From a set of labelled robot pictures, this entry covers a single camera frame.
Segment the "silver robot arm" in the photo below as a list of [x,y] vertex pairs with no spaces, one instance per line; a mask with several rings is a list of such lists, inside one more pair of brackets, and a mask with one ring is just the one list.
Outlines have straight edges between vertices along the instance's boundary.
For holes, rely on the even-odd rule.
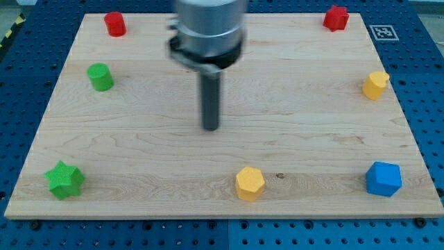
[[218,74],[231,66],[244,43],[246,0],[175,0],[176,16],[168,21],[176,35],[170,57],[202,74]]

